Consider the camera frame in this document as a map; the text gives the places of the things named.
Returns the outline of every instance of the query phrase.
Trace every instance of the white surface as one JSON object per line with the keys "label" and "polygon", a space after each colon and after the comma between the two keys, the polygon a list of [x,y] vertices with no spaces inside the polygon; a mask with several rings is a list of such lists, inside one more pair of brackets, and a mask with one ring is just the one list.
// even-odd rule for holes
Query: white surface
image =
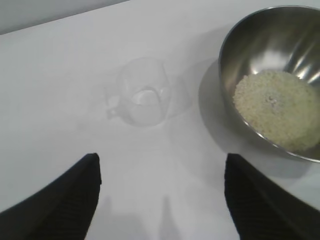
{"label": "white surface", "polygon": [[[230,130],[218,89],[218,53],[232,25],[288,3],[320,7],[132,0],[0,36],[0,210],[90,152],[101,158],[102,189],[88,240],[237,239],[224,199],[227,152],[320,208],[320,164],[246,143]],[[176,88],[170,118],[149,128],[114,108],[119,68],[143,56],[163,59],[186,89]]]}
{"label": "white surface", "polygon": [[0,34],[64,18],[121,0],[1,0]]}

